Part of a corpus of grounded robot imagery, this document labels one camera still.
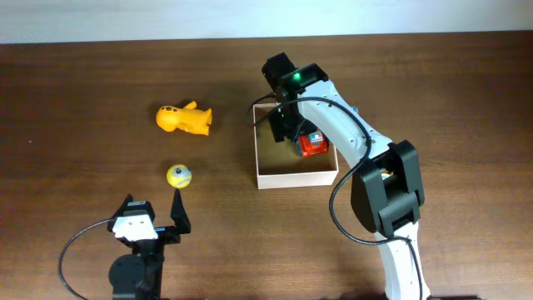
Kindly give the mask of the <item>red toy fire truck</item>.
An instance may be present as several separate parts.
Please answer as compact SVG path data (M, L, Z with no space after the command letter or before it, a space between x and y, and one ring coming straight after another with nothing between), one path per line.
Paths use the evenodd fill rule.
M320 130L301 135L296 146L298 154L303 158L328 153L328 141Z

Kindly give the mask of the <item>pink cardboard box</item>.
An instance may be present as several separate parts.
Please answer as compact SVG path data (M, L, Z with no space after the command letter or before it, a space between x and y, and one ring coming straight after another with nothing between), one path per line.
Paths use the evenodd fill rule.
M289 138L276 142L268 120L253 128L258 189L330 186L339 173L336 148L302 157Z

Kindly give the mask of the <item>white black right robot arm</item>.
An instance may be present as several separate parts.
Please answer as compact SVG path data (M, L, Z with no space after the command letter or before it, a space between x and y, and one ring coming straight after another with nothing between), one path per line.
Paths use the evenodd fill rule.
M431 292L417 247L425 196L414 146L407 140L393 142L364 121L315 63L298 68L284 56L272 57L262 73L277 103L264 117L275 140L318 129L349 164L330 198L351 184L352 210L380 251L386 297L427 299Z

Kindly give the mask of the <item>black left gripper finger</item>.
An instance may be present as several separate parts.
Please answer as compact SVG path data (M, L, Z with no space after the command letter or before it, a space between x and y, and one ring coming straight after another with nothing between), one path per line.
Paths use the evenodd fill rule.
M183 206L180 190L177 188L173 194L170 218L179 233L190 233L192 231L190 220Z
M116 212L114 213L114 217L115 218L119 218L121 217L124 212L126 211L127 207L128 207L128 204L131 203L133 201L133 196L131 195L131 193L129 193L125 200L122 202L122 204L120 205L120 207L116 210Z

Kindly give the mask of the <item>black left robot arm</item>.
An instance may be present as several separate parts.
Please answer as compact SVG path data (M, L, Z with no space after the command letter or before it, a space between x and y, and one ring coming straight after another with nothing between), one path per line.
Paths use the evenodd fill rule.
M154 225L155 213L148 201L136 202L131 194L112 215L107 230L131 249L117 258L108 273L113 299L159 299L165 246L178 244L192 231L179 189L174 190L171 226Z

